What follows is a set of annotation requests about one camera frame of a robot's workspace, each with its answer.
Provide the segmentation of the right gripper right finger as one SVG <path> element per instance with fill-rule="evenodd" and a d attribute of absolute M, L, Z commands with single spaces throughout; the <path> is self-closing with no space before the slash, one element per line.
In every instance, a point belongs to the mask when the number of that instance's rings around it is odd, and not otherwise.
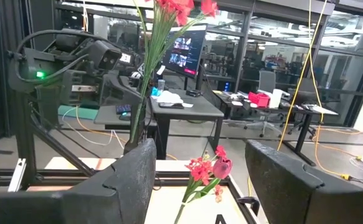
<path fill-rule="evenodd" d="M 363 188 L 248 140 L 249 176 L 270 223 L 363 223 Z"/>

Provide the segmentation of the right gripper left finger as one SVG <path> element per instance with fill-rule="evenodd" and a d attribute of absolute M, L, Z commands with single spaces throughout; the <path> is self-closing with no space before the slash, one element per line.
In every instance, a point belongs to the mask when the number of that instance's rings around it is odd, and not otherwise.
<path fill-rule="evenodd" d="M 152 139 L 68 190 L 0 192 L 0 223 L 143 223 L 153 191 Z"/>

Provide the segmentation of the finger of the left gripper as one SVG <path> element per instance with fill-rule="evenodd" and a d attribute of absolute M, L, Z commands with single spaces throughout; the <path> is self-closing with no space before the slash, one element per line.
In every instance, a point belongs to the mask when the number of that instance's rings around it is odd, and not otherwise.
<path fill-rule="evenodd" d="M 101 86 L 101 105 L 130 105 L 131 106 L 131 124 L 130 138 L 125 144 L 124 153 L 129 153 L 138 145 L 138 128 L 139 128 L 139 111 L 140 93 L 124 84 L 122 78 L 114 73 L 107 73 L 103 76 Z"/>
<path fill-rule="evenodd" d="M 147 98 L 144 97 L 138 105 L 132 107 L 132 148 L 134 149 L 141 141 L 145 126 Z"/>

